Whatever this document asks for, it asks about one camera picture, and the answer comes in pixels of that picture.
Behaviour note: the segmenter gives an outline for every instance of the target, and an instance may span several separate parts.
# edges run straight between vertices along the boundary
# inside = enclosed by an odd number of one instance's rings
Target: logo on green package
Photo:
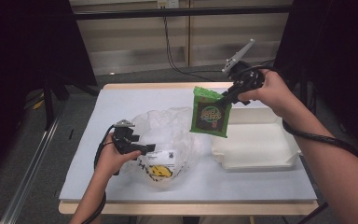
[[[222,113],[215,106],[207,106],[201,111],[201,120],[205,120],[210,123],[216,123],[222,118]]]

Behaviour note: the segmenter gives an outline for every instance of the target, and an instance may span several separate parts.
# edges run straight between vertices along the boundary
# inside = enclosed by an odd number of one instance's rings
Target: green package
[[[215,102],[223,97],[216,91],[194,88],[192,133],[207,133],[227,138],[229,112],[232,105],[223,107]]]

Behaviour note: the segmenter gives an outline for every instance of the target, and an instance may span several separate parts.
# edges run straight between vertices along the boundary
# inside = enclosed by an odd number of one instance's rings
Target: hand
[[[105,175],[108,178],[119,171],[124,162],[134,160],[141,155],[141,151],[133,151],[121,155],[112,142],[112,136],[113,133],[106,136],[104,141],[105,146],[103,147],[97,167],[95,168],[95,173]]]
[[[290,116],[289,109],[299,106],[301,102],[290,92],[278,73],[268,69],[260,70],[264,76],[263,87],[241,93],[238,95],[240,101],[259,100],[269,106],[276,115],[285,119]]]

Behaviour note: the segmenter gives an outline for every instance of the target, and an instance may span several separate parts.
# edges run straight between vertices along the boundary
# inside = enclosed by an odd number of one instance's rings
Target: person's right hand
[[[276,115],[286,119],[291,114],[294,106],[301,102],[287,88],[283,79],[278,73],[263,69],[260,72],[264,75],[265,81],[261,88],[247,91],[238,95],[240,101],[259,100],[269,106]]]

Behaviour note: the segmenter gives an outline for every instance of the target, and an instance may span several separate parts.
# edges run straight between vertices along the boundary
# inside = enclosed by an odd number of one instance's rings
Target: clear plastic bag
[[[176,107],[163,111],[149,111],[132,120],[137,144],[156,144],[154,152],[138,158],[136,166],[148,179],[167,183],[196,166],[202,150],[211,145],[207,134],[191,133],[193,109]]]

